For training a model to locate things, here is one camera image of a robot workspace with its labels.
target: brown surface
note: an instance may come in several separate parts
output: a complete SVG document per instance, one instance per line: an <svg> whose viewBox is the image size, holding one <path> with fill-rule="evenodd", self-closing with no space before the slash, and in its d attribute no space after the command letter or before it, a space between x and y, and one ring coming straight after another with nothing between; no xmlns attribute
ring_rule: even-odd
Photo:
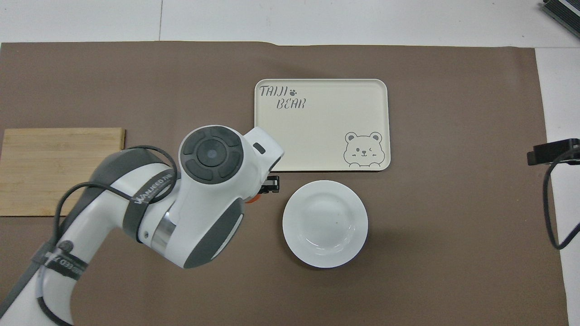
<svg viewBox="0 0 580 326"><path fill-rule="evenodd" d="M127 146L175 155L196 127L250 130L263 78L384 81L391 165L281 174L280 193L248 205L231 244L192 270L113 231L74 292L77 325L566 325L545 168L525 160L545 142L533 49L2 44L0 130L122 125ZM351 187L369 216L360 254L332 270L301 263L281 230L292 193L318 179ZM4 295L50 221L0 223Z"/></svg>
<svg viewBox="0 0 580 326"><path fill-rule="evenodd" d="M0 216L54 215L60 197L87 181L125 143L121 128L6 129L0 157ZM70 212L81 191L64 203Z"/></svg>

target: black device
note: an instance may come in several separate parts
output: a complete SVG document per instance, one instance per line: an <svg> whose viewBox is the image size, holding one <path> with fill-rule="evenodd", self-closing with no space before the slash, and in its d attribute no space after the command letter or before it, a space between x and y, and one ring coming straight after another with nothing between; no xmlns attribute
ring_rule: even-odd
<svg viewBox="0 0 580 326"><path fill-rule="evenodd" d="M570 165L580 164L580 140L577 138L570 138L559 140L534 146L534 150L528 152L528 165L549 164L546 174L544 175L542 195L544 219L546 222L546 229L548 237L552 246L558 250L564 249L570 241L580 232L580 223L570 232L570 234L562 241L561 244L556 242L554 232L552 230L552 223L550 221L550 208L548 203L548 183L550 182L550 174L552 170L559 163L568 163Z"/></svg>
<svg viewBox="0 0 580 326"><path fill-rule="evenodd" d="M544 12L580 37L580 0L544 0Z"/></svg>

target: plate rim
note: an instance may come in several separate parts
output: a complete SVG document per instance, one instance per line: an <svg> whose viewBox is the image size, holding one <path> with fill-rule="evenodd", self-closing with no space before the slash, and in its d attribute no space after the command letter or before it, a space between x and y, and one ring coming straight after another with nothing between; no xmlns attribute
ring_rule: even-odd
<svg viewBox="0 0 580 326"><path fill-rule="evenodd" d="M343 189L346 189L350 194L353 195L352 198L348 198L348 200L356 200L357 204L360 204L360 206L362 207L362 209L359 211L359 213L355 214L356 218L360 218L361 221L364 222L364 230L362 227L359 227L358 229L361 230L360 232L364 232L364 237L363 240L360 243L360 246L358 248L356 248L356 250L354 251L354 254L348 255L346 258L341 259L340 263L336 264L336 263L320 263L319 261L312 261L308 258L305 258L303 255L299 255L299 253L296 252L296 247L293 241L288 241L288 234L291 232L290 230L288 230L288 226L287 224L284 222L285 220L287 220L288 214L287 214L287 210L289 205L292 205L292 198L295 198L296 194L300 193L301 191L304 191L305 189L308 189L308 187L313 186L313 184L320 184L320 183L327 183L328 185L331 185L330 187L341 187ZM328 268L334 268L334 267L339 267L342 266L346 263L348 263L349 261L351 261L352 259L354 259L362 250L364 244L367 241L367 237L368 237L368 214L367 214L367 209L364 206L364 203L362 202L362 200L360 199L360 197L348 186L346 186L343 183L334 181L334 180L315 180L312 182L309 182L305 185L303 185L302 187L298 188L290 197L290 199L288 200L286 206L284 207L284 213L282 214L282 232L284 234L284 240L286 241L287 246L290 248L290 250L292 251L292 254L294 254L294 256L296 256L298 259L300 259L303 263L308 264L310 266L314 266L317 268L321 268L321 269L328 269Z"/></svg>

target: white table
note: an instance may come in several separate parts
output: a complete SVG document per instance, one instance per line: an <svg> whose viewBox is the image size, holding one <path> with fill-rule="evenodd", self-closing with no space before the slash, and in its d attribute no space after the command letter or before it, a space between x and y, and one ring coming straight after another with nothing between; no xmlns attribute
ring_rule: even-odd
<svg viewBox="0 0 580 326"><path fill-rule="evenodd" d="M0 42L183 40L531 47L536 48L548 141L580 138L580 39L541 12L540 3L0 0ZM567 234L580 222L580 168L559 166L553 173L553 190L558 231ZM541 213L534 218L542 218ZM569 322L580 326L580 238L561 252L561 259Z"/></svg>

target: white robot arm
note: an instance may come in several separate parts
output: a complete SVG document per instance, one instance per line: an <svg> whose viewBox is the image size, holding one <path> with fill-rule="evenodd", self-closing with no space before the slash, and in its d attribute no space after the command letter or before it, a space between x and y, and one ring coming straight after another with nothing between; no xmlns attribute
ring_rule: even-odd
<svg viewBox="0 0 580 326"><path fill-rule="evenodd" d="M213 125L182 141L179 180L175 167L146 149L110 155L90 179L102 186L86 189L56 223L53 238L2 302L0 326L72 325L74 285L115 227L182 268L210 262L240 225L244 203L277 192L278 180L268 174L283 154L258 127L241 135Z"/></svg>

